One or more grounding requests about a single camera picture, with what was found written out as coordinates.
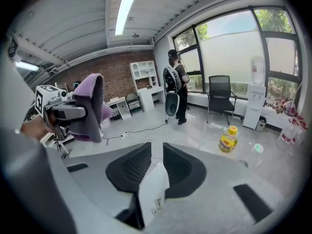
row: white ceiling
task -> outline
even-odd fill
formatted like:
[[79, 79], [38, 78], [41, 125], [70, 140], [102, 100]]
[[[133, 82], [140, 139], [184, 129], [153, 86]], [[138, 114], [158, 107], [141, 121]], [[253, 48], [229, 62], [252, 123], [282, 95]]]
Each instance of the white ceiling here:
[[[200, 0], [134, 0], [123, 35], [115, 36], [120, 1], [39, 0], [17, 16], [11, 29], [36, 47], [70, 61], [108, 47], [150, 44], [164, 26]], [[134, 32], [139, 38], [132, 37]], [[21, 57], [49, 64], [27, 53]]]

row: fluorescent light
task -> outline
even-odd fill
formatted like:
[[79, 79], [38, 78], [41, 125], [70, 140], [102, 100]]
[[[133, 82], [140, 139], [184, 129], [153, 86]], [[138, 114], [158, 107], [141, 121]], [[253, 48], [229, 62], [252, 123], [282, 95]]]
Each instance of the fluorescent light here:
[[37, 71], [39, 69], [38, 66], [24, 62], [24, 61], [19, 61], [19, 62], [15, 62], [15, 66], [18, 68], [24, 68], [24, 69], [28, 69], [31, 71]]
[[115, 36], [122, 35], [123, 28], [125, 26], [132, 3], [133, 0], [121, 0], [121, 4], [118, 11]]

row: window frame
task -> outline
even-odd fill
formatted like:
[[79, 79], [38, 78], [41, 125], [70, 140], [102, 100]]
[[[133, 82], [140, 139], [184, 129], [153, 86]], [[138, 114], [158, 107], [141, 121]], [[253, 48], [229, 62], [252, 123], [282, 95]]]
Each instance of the window frame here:
[[[268, 9], [268, 10], [272, 10], [272, 9], [276, 9], [276, 10], [283, 10], [286, 13], [286, 16], [288, 18], [289, 24], [291, 25], [292, 31], [293, 33], [286, 33], [286, 32], [278, 32], [278, 31], [263, 31], [261, 26], [260, 26], [260, 22], [258, 20], [257, 15], [255, 14], [255, 10], [260, 10], [260, 9]], [[193, 29], [194, 35], [195, 35], [195, 40], [196, 40], [196, 44], [189, 46], [183, 50], [180, 51], [181, 54], [184, 54], [188, 51], [191, 51], [193, 49], [197, 49], [198, 51], [198, 59], [199, 59], [199, 65], [200, 65], [200, 71], [193, 71], [193, 72], [188, 72], [187, 74], [189, 76], [192, 75], [202, 75], [202, 92], [199, 91], [191, 91], [194, 93], [202, 93], [202, 94], [206, 94], [206, 83], [205, 83], [205, 75], [204, 75], [204, 64], [203, 64], [203, 57], [202, 57], [202, 51], [201, 51], [201, 46], [200, 46], [200, 40], [199, 40], [199, 34], [197, 31], [197, 26], [202, 25], [204, 23], [207, 23], [211, 20], [214, 20], [216, 18], [219, 17], [223, 17], [223, 16], [227, 16], [230, 14], [235, 14], [235, 13], [239, 13], [239, 12], [244, 12], [244, 11], [250, 11], [253, 19], [255, 21], [255, 24], [257, 26], [257, 29], [259, 31], [260, 34], [260, 38], [261, 38], [261, 42], [262, 42], [262, 48], [263, 48], [263, 54], [264, 54], [264, 61], [265, 61], [265, 87], [266, 87], [266, 93], [265, 96], [267, 96], [268, 93], [268, 88], [269, 88], [269, 77], [271, 78], [278, 78], [278, 79], [283, 79], [286, 81], [291, 81], [291, 82], [295, 82], [298, 84], [298, 86], [300, 86], [301, 82], [302, 82], [302, 53], [301, 53], [301, 46], [299, 43], [299, 39], [297, 36], [297, 30], [294, 26], [293, 20], [287, 10], [287, 8], [285, 6], [275, 6], [275, 5], [259, 5], [259, 6], [248, 6], [248, 7], [243, 7], [240, 9], [235, 9], [235, 10], [231, 10], [231, 11], [227, 11], [215, 16], [212, 16], [210, 18], [207, 18], [205, 20], [202, 20], [200, 22], [198, 22], [197, 24], [192, 25], [191, 27], [183, 30], [182, 32], [180, 32], [179, 34], [177, 34], [176, 36], [173, 37], [173, 41], [175, 44], [175, 49], [178, 51], [178, 44], [176, 41], [176, 38], [183, 34], [184, 32]], [[298, 76], [295, 75], [290, 75], [290, 74], [285, 74], [282, 72], [276, 72], [276, 71], [271, 71], [270, 70], [270, 57], [269, 57], [269, 49], [268, 49], [268, 45], [267, 45], [267, 41], [266, 38], [281, 38], [281, 39], [290, 39], [293, 40], [295, 42], [296, 45], [296, 50], [297, 50], [297, 61], [298, 61]], [[299, 87], [298, 91], [297, 91], [297, 95], [295, 98], [295, 105], [298, 105], [299, 102], [299, 98], [300, 98], [300, 93], [301, 93], [301, 87]], [[247, 97], [238, 97], [239, 99], [243, 99], [243, 100], [248, 100]]]

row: purple towel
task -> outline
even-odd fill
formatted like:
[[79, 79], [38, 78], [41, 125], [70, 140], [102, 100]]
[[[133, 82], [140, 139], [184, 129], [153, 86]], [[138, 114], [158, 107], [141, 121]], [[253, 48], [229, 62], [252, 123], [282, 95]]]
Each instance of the purple towel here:
[[75, 120], [69, 132], [77, 140], [101, 143], [100, 124], [112, 114], [112, 109], [104, 104], [104, 80], [101, 74], [91, 74], [75, 89], [75, 105], [84, 106], [87, 116]]

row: chair seat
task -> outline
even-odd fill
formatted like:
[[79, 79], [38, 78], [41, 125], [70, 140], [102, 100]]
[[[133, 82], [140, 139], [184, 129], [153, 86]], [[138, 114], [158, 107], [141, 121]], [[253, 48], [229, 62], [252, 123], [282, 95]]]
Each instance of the chair seat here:
[[210, 99], [209, 110], [212, 111], [234, 111], [233, 104], [228, 99]]
[[128, 103], [128, 105], [133, 106], [133, 105], [138, 104], [138, 103], [139, 103], [139, 101], [136, 100], [136, 101], [131, 101], [130, 103]]

